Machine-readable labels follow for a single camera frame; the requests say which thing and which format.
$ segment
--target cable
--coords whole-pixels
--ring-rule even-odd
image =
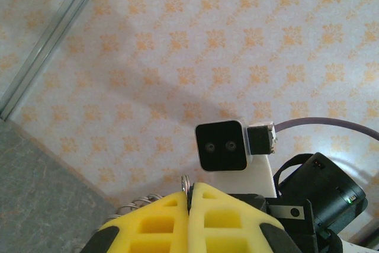
[[[304,124],[327,124],[330,126],[344,127],[346,129],[355,130],[367,136],[371,136],[373,139],[379,140],[379,132],[370,129],[369,127],[362,126],[361,124],[352,123],[350,121],[323,117],[308,117],[283,121],[282,123],[275,125],[275,132],[278,133],[281,130],[289,129],[290,127],[302,126]]]
[[[285,164],[282,165],[282,167],[275,173],[273,179],[274,179],[274,185],[275,185],[275,191],[277,192],[277,197],[281,197],[279,195],[279,178],[280,174],[287,168],[295,165],[302,165],[308,161],[309,158],[313,156],[313,153],[303,153],[298,154],[292,157],[290,160],[288,160]]]

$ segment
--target depth camera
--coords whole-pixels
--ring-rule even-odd
[[[244,170],[248,165],[245,129],[243,122],[238,120],[199,124],[195,135],[202,169]]]

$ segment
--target metal spring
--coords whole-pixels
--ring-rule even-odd
[[[119,207],[116,212],[114,214],[111,214],[109,215],[105,220],[104,222],[102,223],[101,226],[97,227],[93,232],[92,232],[92,235],[95,234],[96,232],[99,231],[99,229],[104,225],[106,224],[107,222],[113,220],[113,219],[116,219],[118,217],[121,217],[127,213],[130,213],[132,212],[133,210],[137,210],[141,207],[144,207],[144,206],[147,206],[148,204],[151,204],[153,203],[154,201],[158,201],[159,199],[161,199],[162,196],[161,195],[157,195],[157,194],[148,194],[146,197],[141,197],[141,198],[135,198],[133,201],[131,201],[131,203],[127,204],[126,206],[121,206]],[[82,249],[84,248],[85,244],[80,244],[80,245],[76,245],[73,250],[72,250],[72,253],[79,253],[82,251]]]
[[[190,178],[188,175],[183,175],[182,176],[182,191],[185,192],[185,195],[188,196],[188,192],[190,191],[190,186],[191,186],[191,183],[190,183]],[[144,206],[147,206],[148,204],[151,204],[153,203],[154,201],[158,201],[159,199],[161,199],[162,196],[161,195],[157,195],[157,194],[149,194],[147,195],[146,197],[141,197],[141,198],[135,198],[133,201],[131,201],[131,203],[127,204],[126,206],[121,206],[119,207],[116,212],[114,214],[111,214],[107,217],[107,219],[104,221],[104,223],[97,227],[92,234],[95,234],[97,231],[99,231],[99,229],[104,225],[106,224],[107,222],[109,222],[110,220],[113,220],[113,219],[116,219],[120,216],[123,216],[127,213],[130,213],[132,212],[133,210],[137,210],[141,207],[144,207]],[[85,244],[81,244],[81,245],[77,245],[73,248],[72,250],[72,253],[80,253],[81,250],[84,248]]]

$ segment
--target square hole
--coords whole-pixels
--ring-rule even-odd
[[[242,228],[239,212],[230,209],[209,210],[204,215],[205,228]]]
[[[232,238],[228,236],[207,237],[205,239],[207,253],[251,253],[245,238]]]
[[[130,244],[129,253],[170,253],[169,241],[138,241]]]
[[[174,218],[169,216],[151,216],[141,221],[139,233],[172,233]]]
[[[165,207],[176,207],[178,205],[178,201],[172,200],[165,204]]]
[[[203,198],[216,198],[215,195],[212,195],[208,192],[203,192]]]

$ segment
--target gray surface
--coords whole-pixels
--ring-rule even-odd
[[[0,120],[0,252],[71,252],[114,212]]]

